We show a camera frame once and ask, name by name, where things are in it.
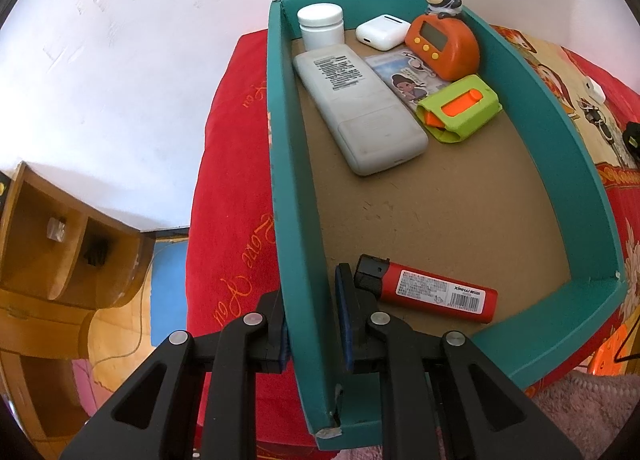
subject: jar lid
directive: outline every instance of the jar lid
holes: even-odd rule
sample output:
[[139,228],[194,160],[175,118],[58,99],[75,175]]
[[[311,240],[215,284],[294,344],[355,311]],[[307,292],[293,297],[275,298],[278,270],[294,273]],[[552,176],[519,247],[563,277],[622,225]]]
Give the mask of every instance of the jar lid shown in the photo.
[[298,11],[298,21],[304,26],[327,26],[342,21],[342,7],[334,3],[314,3]]

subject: metal screw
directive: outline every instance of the metal screw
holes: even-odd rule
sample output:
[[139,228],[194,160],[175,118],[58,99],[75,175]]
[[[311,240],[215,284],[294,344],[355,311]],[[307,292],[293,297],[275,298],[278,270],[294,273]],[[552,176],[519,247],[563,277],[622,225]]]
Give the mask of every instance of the metal screw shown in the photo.
[[189,334],[184,330],[176,330],[169,336],[169,342],[172,345],[181,345],[187,341]]
[[242,318],[245,325],[256,326],[262,322],[262,314],[258,314],[257,312],[249,312],[246,316]]
[[371,314],[371,322],[374,325],[386,325],[391,321],[391,316],[386,312],[374,312]]
[[449,343],[451,346],[462,346],[465,341],[465,335],[462,332],[458,332],[456,330],[454,330],[453,332],[449,332],[447,334],[447,343]]

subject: white earbuds case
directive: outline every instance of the white earbuds case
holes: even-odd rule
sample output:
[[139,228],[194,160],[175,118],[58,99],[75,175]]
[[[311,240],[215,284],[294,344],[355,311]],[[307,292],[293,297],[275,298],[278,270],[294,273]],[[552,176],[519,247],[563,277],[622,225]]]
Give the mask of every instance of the white earbuds case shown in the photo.
[[356,29],[356,38],[365,45],[386,52],[404,43],[404,36],[410,26],[410,23],[400,18],[383,14],[361,24]]
[[604,94],[604,90],[602,87],[590,77],[585,78],[584,85],[587,88],[587,91],[594,101],[600,104],[604,104],[604,101],[607,99],[607,96]]

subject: wooden shelf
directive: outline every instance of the wooden shelf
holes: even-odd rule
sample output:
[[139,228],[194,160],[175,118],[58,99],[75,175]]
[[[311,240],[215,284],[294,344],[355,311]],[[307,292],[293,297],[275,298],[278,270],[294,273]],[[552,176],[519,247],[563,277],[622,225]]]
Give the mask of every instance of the wooden shelf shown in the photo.
[[[24,171],[18,173],[24,178]],[[0,280],[7,290],[47,299],[68,281],[88,217],[35,188],[15,181],[0,225]],[[65,238],[47,238],[50,218],[65,222]]]
[[[65,223],[62,242],[47,238],[51,218]],[[0,220],[0,288],[88,310],[130,295],[146,238],[34,173],[22,163]],[[86,254],[107,245],[106,260]]]
[[89,416],[82,409],[71,361],[21,356],[31,401],[47,437],[74,435]]
[[50,359],[87,357],[94,312],[0,289],[0,348]]
[[[103,265],[90,265],[86,253],[101,240],[107,242],[106,260]],[[140,236],[89,218],[76,266],[59,300],[91,310],[113,306],[133,278],[140,247]]]
[[30,440],[46,440],[24,378],[20,355],[0,350],[0,368],[20,425]]

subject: white plug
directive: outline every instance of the white plug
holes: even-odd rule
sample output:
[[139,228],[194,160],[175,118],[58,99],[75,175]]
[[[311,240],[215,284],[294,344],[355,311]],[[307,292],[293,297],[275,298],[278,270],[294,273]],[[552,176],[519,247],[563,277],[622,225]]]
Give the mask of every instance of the white plug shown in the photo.
[[607,96],[604,94],[604,90],[602,89],[602,87],[596,81],[594,81],[590,77],[587,77],[585,78],[584,86],[587,88],[591,99],[593,99],[597,103],[604,104]]

